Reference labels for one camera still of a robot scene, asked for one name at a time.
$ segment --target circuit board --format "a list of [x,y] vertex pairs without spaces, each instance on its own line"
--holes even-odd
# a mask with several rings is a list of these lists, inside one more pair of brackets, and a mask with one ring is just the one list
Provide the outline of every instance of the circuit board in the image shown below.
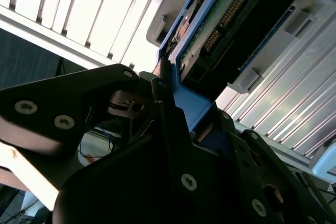
[[191,57],[199,54],[202,47],[207,51],[211,49],[219,37],[216,27],[220,26],[221,28],[225,28],[238,10],[239,4],[243,1],[244,0],[216,0],[204,22],[182,54],[180,58],[181,70],[189,64]]

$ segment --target electronic component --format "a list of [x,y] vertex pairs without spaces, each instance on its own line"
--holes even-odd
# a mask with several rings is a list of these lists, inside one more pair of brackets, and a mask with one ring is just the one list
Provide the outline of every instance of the electronic component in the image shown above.
[[215,100],[293,1],[216,0],[180,57],[182,85]]

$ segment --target electronic device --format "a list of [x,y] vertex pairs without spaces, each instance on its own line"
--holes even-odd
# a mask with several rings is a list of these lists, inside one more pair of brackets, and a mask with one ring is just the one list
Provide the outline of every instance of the electronic device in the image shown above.
[[[293,1],[187,1],[161,44],[159,60],[173,64],[175,101],[190,130],[286,20]],[[247,81],[256,82],[257,74]]]

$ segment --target green circuit board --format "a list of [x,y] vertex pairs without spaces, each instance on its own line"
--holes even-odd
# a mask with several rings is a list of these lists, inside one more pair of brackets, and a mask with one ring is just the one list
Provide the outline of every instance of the green circuit board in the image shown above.
[[216,26],[225,24],[225,22],[223,23],[225,15],[227,17],[234,16],[234,13],[230,11],[234,11],[232,7],[235,2],[237,2],[237,0],[216,0],[204,22],[201,24],[192,40],[187,45],[186,50],[182,54],[180,59],[181,66],[187,66],[189,64],[190,57],[197,55],[203,46],[206,48],[212,46],[216,37],[219,37],[218,32],[215,29]]

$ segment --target screw head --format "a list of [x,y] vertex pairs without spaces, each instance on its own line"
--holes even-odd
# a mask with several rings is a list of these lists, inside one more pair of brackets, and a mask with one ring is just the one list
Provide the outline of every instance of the screw head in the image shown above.
[[315,221],[315,219],[311,216],[308,216],[308,220],[310,221],[311,224],[317,224],[317,222]]
[[252,200],[252,206],[254,208],[254,210],[262,217],[266,217],[267,216],[267,211],[266,208],[264,206],[263,203],[261,203],[259,200],[257,199],[253,199]]
[[197,181],[193,176],[188,173],[185,173],[181,177],[182,185],[187,188],[189,191],[194,191],[197,188]]
[[69,130],[74,127],[75,121],[68,115],[59,115],[55,118],[54,124],[61,130]]
[[31,101],[19,101],[15,103],[15,110],[21,114],[30,115],[37,111],[37,105]]
[[124,75],[126,75],[128,77],[133,77],[133,74],[130,71],[127,71],[127,70],[124,71]]
[[225,119],[230,119],[230,116],[228,114],[226,114],[225,112],[223,112],[222,115]]
[[257,140],[258,139],[258,136],[257,136],[257,134],[256,133],[254,133],[254,132],[252,132],[251,133],[251,136],[255,139],[255,140]]

